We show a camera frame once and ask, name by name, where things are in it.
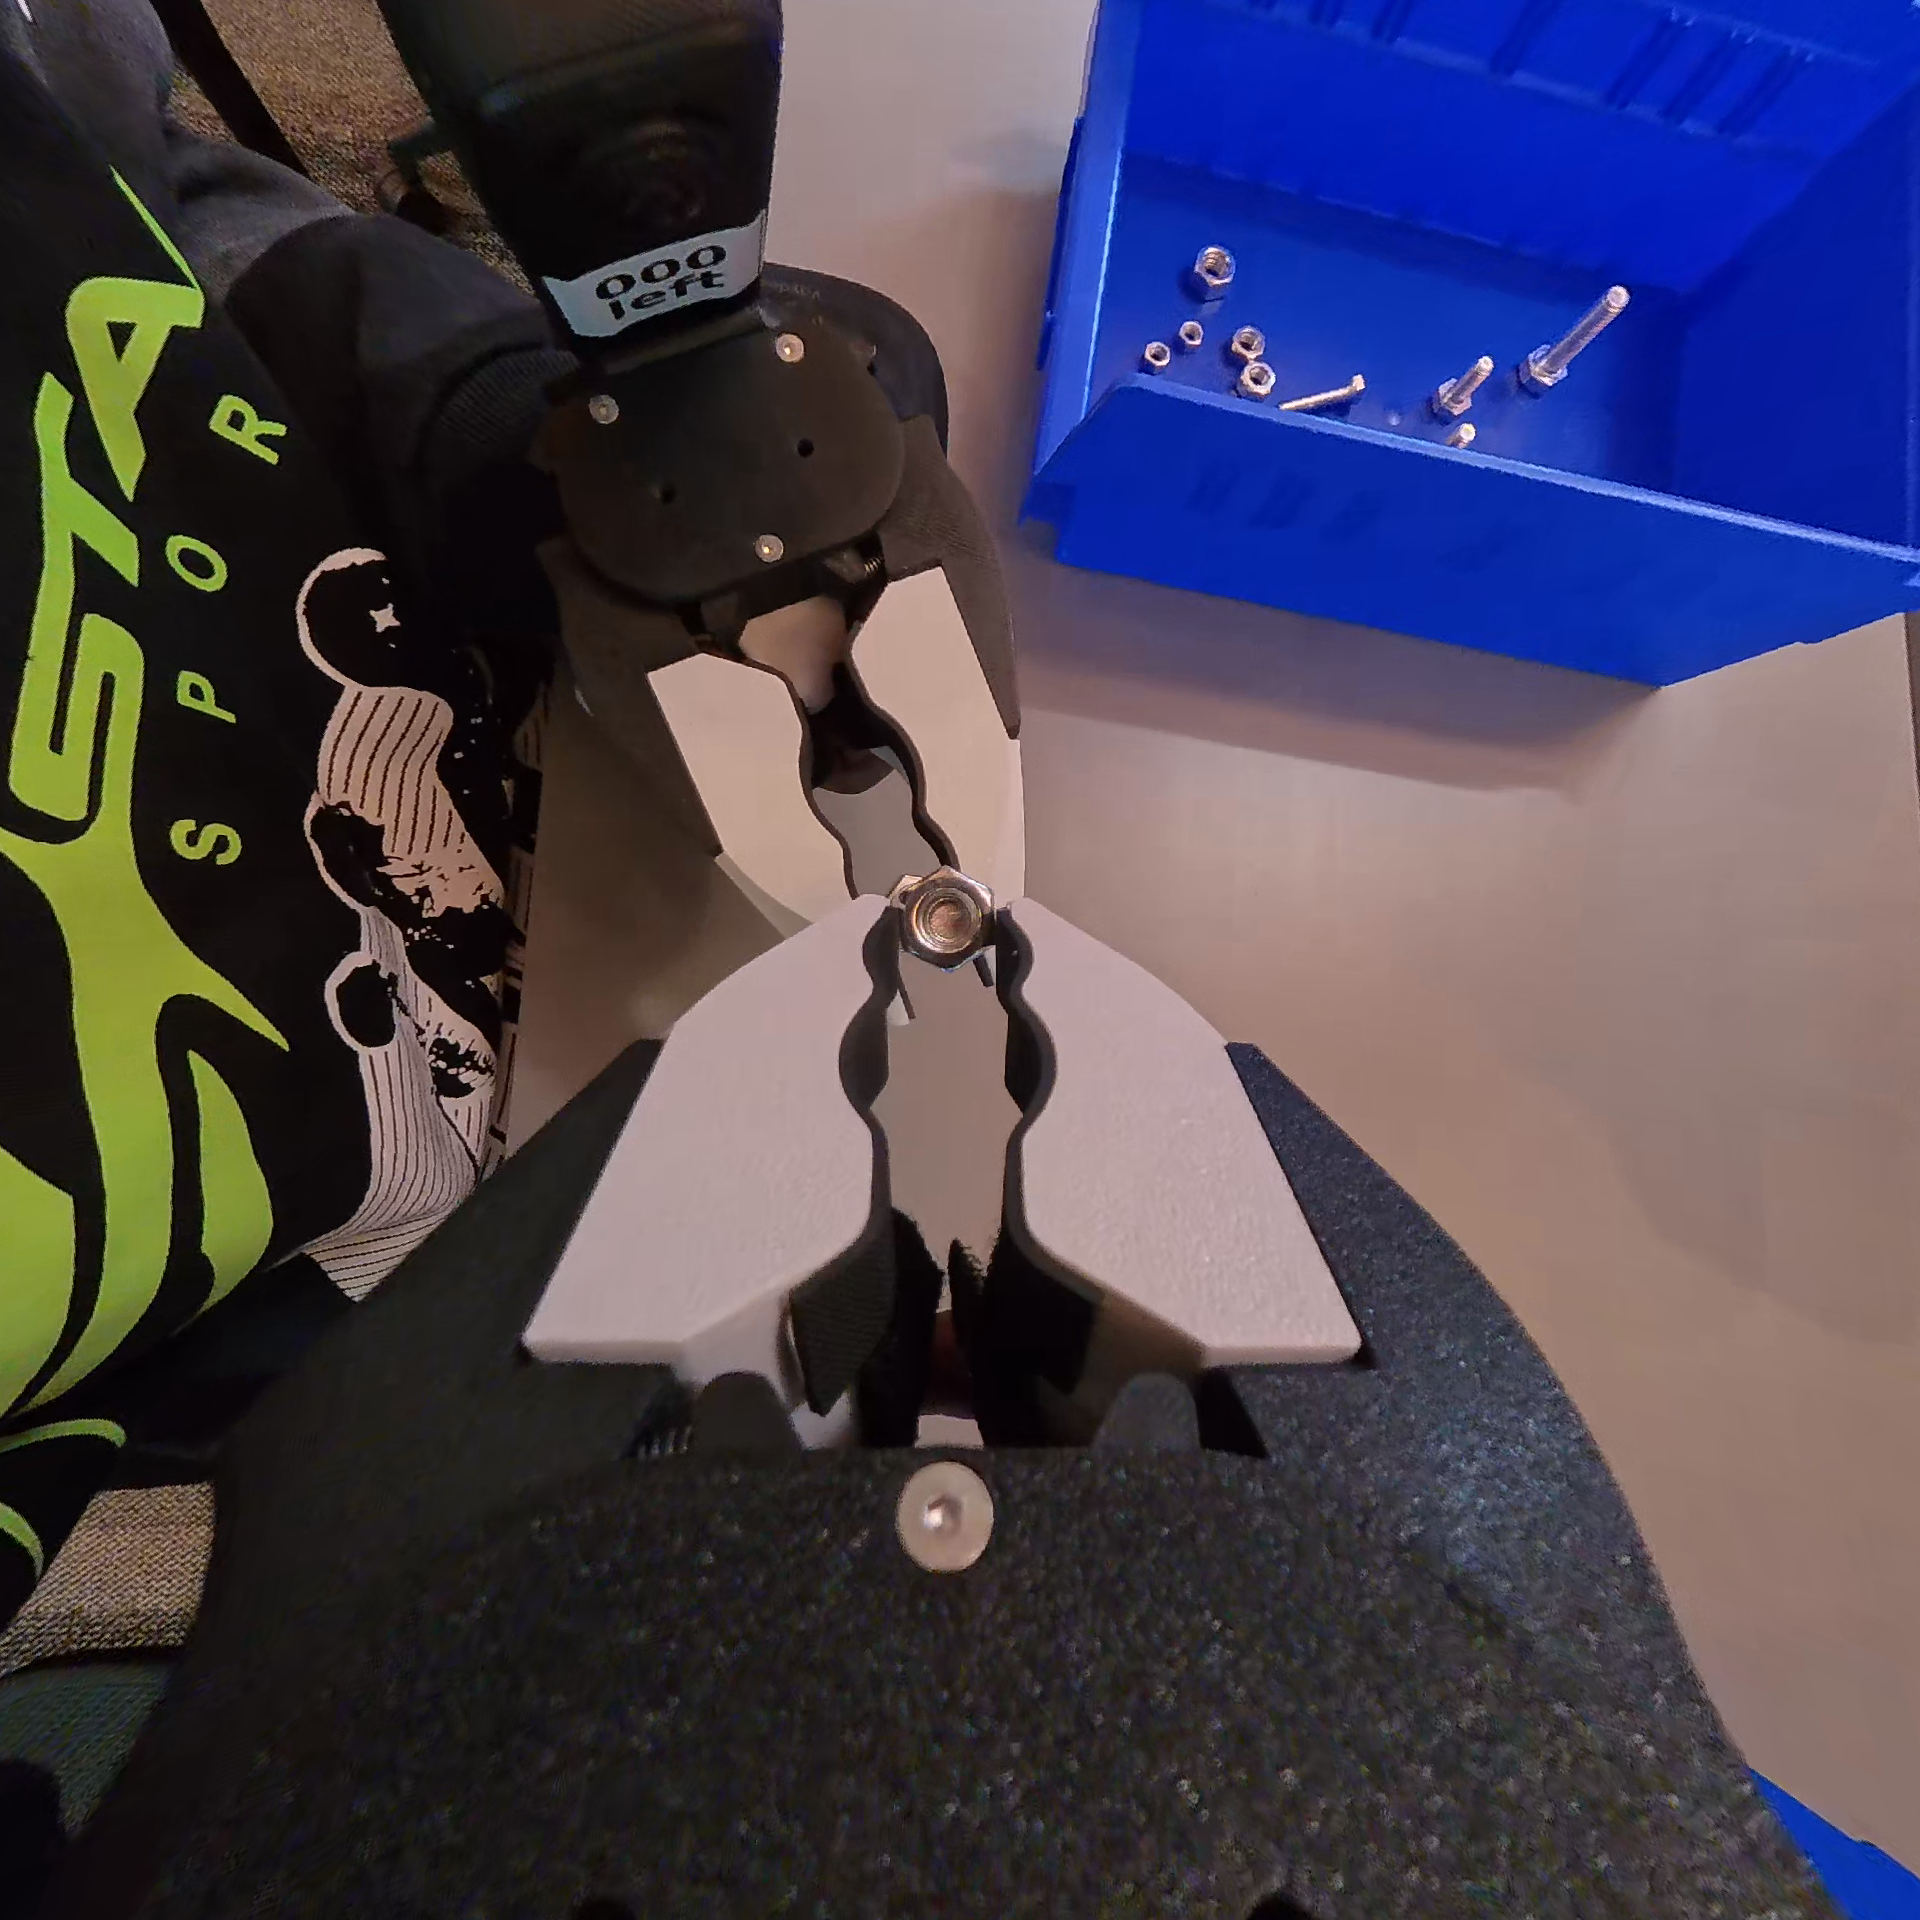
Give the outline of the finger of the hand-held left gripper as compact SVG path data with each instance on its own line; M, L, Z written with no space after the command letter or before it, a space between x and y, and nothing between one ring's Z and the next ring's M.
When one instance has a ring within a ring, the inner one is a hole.
M998 904L1025 898L1023 748L942 568L886 585L856 636L856 689L898 738L929 843Z
M802 692L854 666L865 617L825 606L817 598L758 617L755 626L775 626L769 662L699 649L645 675L714 860L767 920L825 920L857 894L848 843L814 803L814 708Z

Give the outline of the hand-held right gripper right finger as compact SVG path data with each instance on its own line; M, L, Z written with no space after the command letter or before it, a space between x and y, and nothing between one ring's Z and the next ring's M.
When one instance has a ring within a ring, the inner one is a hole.
M1015 1103L986 1354L1040 1410L1141 1376L1342 1366L1360 1331L1231 1044L1034 902L1000 912Z

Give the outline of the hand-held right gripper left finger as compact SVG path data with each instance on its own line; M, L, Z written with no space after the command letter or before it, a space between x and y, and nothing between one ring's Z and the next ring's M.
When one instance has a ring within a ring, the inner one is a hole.
M857 1409L927 1256L875 1113L901 961L894 904L857 896L686 1011L527 1322L536 1360Z

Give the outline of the silver hex nut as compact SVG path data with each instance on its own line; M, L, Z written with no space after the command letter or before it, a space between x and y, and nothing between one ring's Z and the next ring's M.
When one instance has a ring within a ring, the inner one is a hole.
M955 866L904 875L893 906L904 954L933 970L960 970L998 943L993 890Z

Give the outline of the blue plastic bin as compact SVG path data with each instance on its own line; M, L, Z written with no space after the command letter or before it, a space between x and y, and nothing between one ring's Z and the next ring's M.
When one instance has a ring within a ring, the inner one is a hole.
M1918 1878L1903 1860L1834 1827L1759 1772L1753 1786L1845 1915L1918 1918Z
M1103 6L1025 516L1062 562L1671 687L1915 610L1915 6ZM1269 402L1136 370L1237 256ZM1386 431L1611 284L1472 449Z

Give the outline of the silver nuts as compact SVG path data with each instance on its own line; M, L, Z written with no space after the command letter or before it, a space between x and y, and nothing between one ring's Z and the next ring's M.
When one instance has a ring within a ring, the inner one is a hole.
M1169 377L1184 368L1198 377L1216 377L1237 401L1274 401L1279 372L1266 358L1265 330L1227 313L1235 281L1237 256L1222 244L1201 247L1184 275L1184 316L1141 347L1136 370Z

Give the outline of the silver bolts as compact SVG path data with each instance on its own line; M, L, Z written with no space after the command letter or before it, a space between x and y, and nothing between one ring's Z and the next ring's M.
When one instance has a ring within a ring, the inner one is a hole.
M1418 427L1426 433L1431 444L1447 451L1472 449L1480 440L1480 426L1472 411L1483 391L1503 380L1504 391L1522 399L1551 395L1567 382L1577 358L1592 350L1622 321L1630 304L1630 291L1611 284L1563 331L1535 345L1509 368L1483 352L1467 367L1439 380L1418 402L1391 394L1382 401L1382 423L1386 431L1398 433Z

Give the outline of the person's left forearm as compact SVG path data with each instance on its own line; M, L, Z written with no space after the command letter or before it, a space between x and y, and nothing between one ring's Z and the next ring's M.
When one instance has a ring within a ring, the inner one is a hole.
M297 177L259 217L273 240L226 310L411 608L458 641L549 649L539 551L562 515L536 444L577 358L490 264L407 223Z

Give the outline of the black printed shirt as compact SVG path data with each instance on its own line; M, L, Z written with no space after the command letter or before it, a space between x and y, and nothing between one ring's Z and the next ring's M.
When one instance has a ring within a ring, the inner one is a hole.
M5 6L3 66L13 1625L216 1335L496 1161L551 655L411 608L249 347L302 177L178 120L153 6Z

